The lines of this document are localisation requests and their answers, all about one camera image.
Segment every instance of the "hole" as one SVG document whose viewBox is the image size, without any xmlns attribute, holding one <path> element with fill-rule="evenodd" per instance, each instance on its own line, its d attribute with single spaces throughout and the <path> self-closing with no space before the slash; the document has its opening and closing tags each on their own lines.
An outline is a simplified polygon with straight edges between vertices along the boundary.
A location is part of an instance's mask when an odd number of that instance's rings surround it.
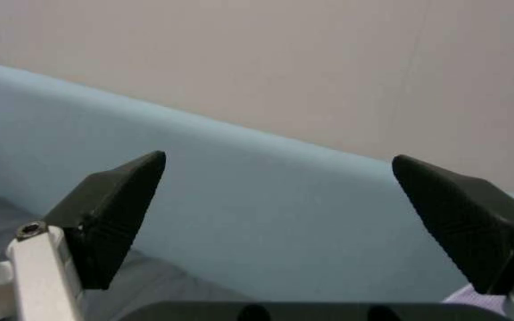
<svg viewBox="0 0 514 321">
<path fill-rule="evenodd" d="M 30 223 L 29 225 L 23 227 L 24 234 L 35 233 L 39 229 L 39 223 Z"/>
<path fill-rule="evenodd" d="M 400 317 L 387 306 L 373 306 L 368 310 L 368 321 L 402 321 Z"/>
<path fill-rule="evenodd" d="M 271 321 L 271 316 L 265 307 L 251 304 L 241 309 L 237 321 Z"/>
</svg>

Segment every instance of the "white wall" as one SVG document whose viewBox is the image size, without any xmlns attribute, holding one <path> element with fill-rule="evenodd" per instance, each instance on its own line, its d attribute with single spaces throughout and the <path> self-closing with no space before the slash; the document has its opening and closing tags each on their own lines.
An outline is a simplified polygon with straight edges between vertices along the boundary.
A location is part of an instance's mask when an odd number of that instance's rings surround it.
<svg viewBox="0 0 514 321">
<path fill-rule="evenodd" d="M 514 191 L 510 0 L 0 0 L 0 64 Z"/>
</svg>

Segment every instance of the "gray surface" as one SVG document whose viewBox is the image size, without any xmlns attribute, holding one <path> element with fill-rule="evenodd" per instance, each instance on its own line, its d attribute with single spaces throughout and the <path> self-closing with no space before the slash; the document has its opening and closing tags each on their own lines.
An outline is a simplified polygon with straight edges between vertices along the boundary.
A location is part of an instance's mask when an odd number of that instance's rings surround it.
<svg viewBox="0 0 514 321">
<path fill-rule="evenodd" d="M 0 199 L 0 259 L 17 227 L 35 219 L 33 215 Z M 160 259 L 131 251 L 107 291 L 85 293 L 87 320 L 118 320 L 141 306 L 158 301 L 248 300 L 233 291 L 195 278 Z"/>
<path fill-rule="evenodd" d="M 0 196 L 30 212 L 155 149 L 167 170 L 136 245 L 205 280 L 308 301 L 464 285 L 388 163 L 0 67 Z"/>
</svg>

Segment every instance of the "purple cloth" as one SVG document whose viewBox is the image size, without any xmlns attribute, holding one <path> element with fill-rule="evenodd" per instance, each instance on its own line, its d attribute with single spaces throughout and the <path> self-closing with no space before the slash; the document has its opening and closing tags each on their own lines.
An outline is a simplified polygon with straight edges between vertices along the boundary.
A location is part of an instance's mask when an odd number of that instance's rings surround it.
<svg viewBox="0 0 514 321">
<path fill-rule="evenodd" d="M 484 296 L 475 292 L 471 284 L 469 284 L 447 297 L 444 303 L 469 304 L 504 316 L 503 301 L 505 301 L 505 296 Z"/>
</svg>

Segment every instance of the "textured grip pad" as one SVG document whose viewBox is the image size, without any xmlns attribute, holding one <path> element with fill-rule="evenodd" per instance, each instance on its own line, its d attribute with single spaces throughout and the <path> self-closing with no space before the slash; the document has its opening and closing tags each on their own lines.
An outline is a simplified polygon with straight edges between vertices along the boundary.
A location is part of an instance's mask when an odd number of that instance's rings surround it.
<svg viewBox="0 0 514 321">
<path fill-rule="evenodd" d="M 394 175 L 424 226 L 475 290 L 506 294 L 514 284 L 514 199 L 484 179 L 400 155 Z"/>
<path fill-rule="evenodd" d="M 165 161 L 156 151 L 91 174 L 45 217 L 64 230 L 83 288 L 110 285 L 142 225 Z"/>
</svg>

